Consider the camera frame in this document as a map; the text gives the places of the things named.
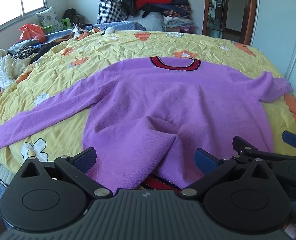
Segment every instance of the sweater sleeve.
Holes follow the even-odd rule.
[[[18,113],[0,126],[0,148],[23,140],[96,104],[112,90],[115,83],[116,79],[107,80],[103,75],[92,75],[32,110]]]
[[[232,81],[238,83],[244,91],[251,93],[264,103],[277,100],[286,93],[293,92],[289,81],[284,78],[274,78],[270,72],[263,71],[261,76],[251,79],[235,70],[230,72]]]

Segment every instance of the blue gripper pad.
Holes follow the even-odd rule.
[[[288,131],[284,131],[282,134],[282,140],[296,148],[296,134],[290,133]]]
[[[197,149],[195,151],[195,165],[199,168],[204,175],[215,170],[219,165],[222,164],[222,161],[212,156],[210,153],[206,152],[203,149]]]
[[[94,148],[88,148],[75,157],[70,158],[69,162],[78,170],[86,174],[87,171],[95,165],[96,160],[96,150]]]

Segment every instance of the white pom-pom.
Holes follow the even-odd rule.
[[[114,33],[115,32],[115,29],[113,27],[108,27],[106,30],[105,30],[105,33],[106,34],[111,34],[111,33]]]

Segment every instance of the pile of clothes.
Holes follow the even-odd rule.
[[[73,38],[71,30],[46,35],[47,42],[24,40],[11,46],[7,51],[0,49],[0,92],[7,89],[24,71],[53,46]]]
[[[144,11],[142,18],[151,12],[160,12],[165,16],[166,27],[187,33],[194,31],[188,0],[122,0],[122,2],[131,16],[135,16],[139,10]]]

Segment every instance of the red clothing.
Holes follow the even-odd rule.
[[[171,4],[172,0],[135,0],[135,6],[137,10],[140,10],[144,5],[150,3]]]

